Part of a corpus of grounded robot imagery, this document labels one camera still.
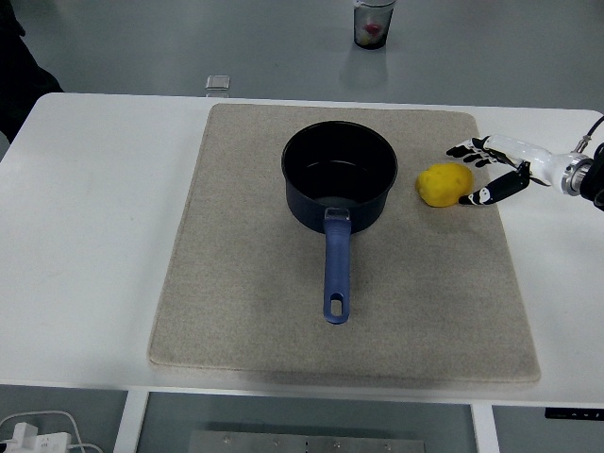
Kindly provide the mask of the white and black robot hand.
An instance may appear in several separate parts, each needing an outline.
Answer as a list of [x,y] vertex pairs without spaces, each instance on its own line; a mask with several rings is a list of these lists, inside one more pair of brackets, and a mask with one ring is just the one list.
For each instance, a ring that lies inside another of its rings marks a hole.
[[477,168],[493,163],[512,168],[483,188],[461,196],[462,205],[493,205],[523,191],[531,181],[564,194],[573,192],[570,168],[574,157],[570,154],[554,155],[541,146],[501,135],[472,138],[450,148],[446,154]]

